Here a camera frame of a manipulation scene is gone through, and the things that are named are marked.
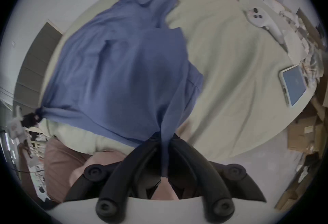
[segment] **cable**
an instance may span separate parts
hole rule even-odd
[[[10,168],[10,169],[12,169],[14,171],[17,171],[17,172],[20,172],[20,173],[38,173],[38,172],[44,171],[44,169],[39,170],[39,171],[20,171],[20,170],[13,169],[13,168]]]

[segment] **clutter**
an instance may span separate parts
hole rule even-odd
[[[316,120],[317,116],[296,119],[287,127],[289,150],[313,153]]]
[[[315,88],[323,76],[323,63],[321,52],[317,47],[307,40],[309,44],[309,53],[301,60],[300,66],[308,87]]]
[[[263,1],[276,13],[280,13],[281,11],[285,10],[285,7],[281,3],[277,2],[276,0],[263,0]]]
[[[304,167],[301,171],[298,170],[294,180],[290,183],[288,189],[282,194],[277,202],[275,209],[280,211],[288,211],[293,205],[304,195],[306,189],[311,184],[317,170],[320,166],[318,153],[312,155],[304,154],[301,159]]]
[[[315,42],[318,45],[319,49],[324,50],[324,46],[322,44],[318,30],[311,24],[311,22],[305,16],[305,14],[301,9],[298,9],[296,14],[298,15],[299,18],[302,19],[302,22],[304,23],[304,26],[310,36],[310,40],[313,40],[313,42]]]

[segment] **cardboard box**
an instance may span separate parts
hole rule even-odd
[[[315,134],[313,151],[319,153],[320,159],[322,159],[324,155],[326,144],[327,144],[327,138],[328,138],[328,134],[323,124],[321,123],[316,125],[316,134]]]
[[[290,202],[290,200],[294,200],[294,201],[297,200],[297,194],[293,189],[288,189],[282,194],[282,196],[280,197],[279,201],[275,206],[275,209],[281,211],[288,210],[288,207],[289,206],[291,207],[293,205],[293,203]]]
[[[317,116],[294,120],[288,127],[288,149],[312,154]]]
[[[318,44],[318,48],[324,50],[324,46],[321,42],[320,34],[318,30],[311,24],[309,19],[305,16],[301,9],[298,9],[297,13],[298,17],[300,17],[305,25],[306,30],[309,33],[310,41],[314,41]]]
[[[328,107],[328,77],[325,74],[320,78],[317,85],[316,96],[322,106]]]

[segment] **bed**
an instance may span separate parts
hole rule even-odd
[[[40,102],[65,41],[117,1],[96,2],[63,35],[47,67]],[[270,33],[247,21],[238,0],[179,0],[166,21],[170,28],[182,28],[189,61],[204,75],[188,118],[187,141],[208,160],[221,162],[265,143],[286,128],[314,94],[315,88],[307,89],[293,108],[286,105],[278,73],[292,63]],[[117,149],[128,154],[133,149],[46,119],[40,128],[83,153]]]

